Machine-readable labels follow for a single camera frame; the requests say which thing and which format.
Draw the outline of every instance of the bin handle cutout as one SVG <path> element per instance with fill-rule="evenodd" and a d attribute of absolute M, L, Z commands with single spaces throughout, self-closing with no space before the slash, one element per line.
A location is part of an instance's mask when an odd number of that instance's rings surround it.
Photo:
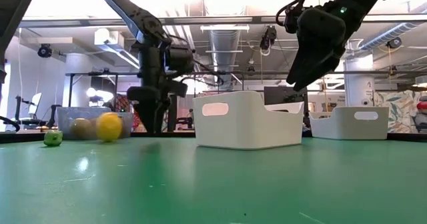
<path fill-rule="evenodd" d="M 356 120 L 377 120 L 378 119 L 378 113 L 376 111 L 357 111 L 354 113 L 354 118 Z"/>
<path fill-rule="evenodd" d="M 226 115 L 228 113 L 227 103 L 208 103 L 203 105 L 201 112 L 205 117 Z"/>

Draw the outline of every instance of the white plastic bin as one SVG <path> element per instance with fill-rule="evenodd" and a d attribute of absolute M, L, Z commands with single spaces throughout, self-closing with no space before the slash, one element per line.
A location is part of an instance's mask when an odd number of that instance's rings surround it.
<path fill-rule="evenodd" d="M 388 107 L 335 107 L 329 118 L 310 113 L 313 137 L 343 140 L 384 140 Z"/>
<path fill-rule="evenodd" d="M 265 149 L 300 144 L 304 103 L 289 113 L 268 111 L 259 93 L 233 93 L 193 100 L 197 144 L 230 149 Z M 298 106 L 296 113 L 290 113 Z"/>

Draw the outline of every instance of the green table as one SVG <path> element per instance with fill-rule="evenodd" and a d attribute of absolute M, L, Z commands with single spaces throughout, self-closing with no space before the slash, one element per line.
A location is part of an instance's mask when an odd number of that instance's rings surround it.
<path fill-rule="evenodd" d="M 427 144 L 0 145 L 0 223 L 427 223 Z"/>

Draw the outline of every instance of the clear plastic container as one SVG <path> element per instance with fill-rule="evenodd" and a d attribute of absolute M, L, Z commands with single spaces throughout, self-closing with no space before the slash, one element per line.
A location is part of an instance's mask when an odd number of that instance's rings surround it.
<path fill-rule="evenodd" d="M 111 112 L 108 107 L 58 107 L 58 130 L 63 132 L 65 140 L 94 140 L 97 139 L 95 133 L 96 119 L 103 113 Z M 130 137 L 132 132 L 133 113 L 117 113 L 123 120 L 123 127 L 120 138 Z M 91 130 L 84 137 L 75 136 L 71 132 L 71 125 L 77 118 L 84 118 L 91 121 Z"/>

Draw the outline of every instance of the green apple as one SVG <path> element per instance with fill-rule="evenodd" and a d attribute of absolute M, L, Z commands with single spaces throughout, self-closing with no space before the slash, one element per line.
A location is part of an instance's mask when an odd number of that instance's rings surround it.
<path fill-rule="evenodd" d="M 62 131 L 48 131 L 45 134 L 44 144 L 48 147 L 57 147 L 62 142 Z"/>

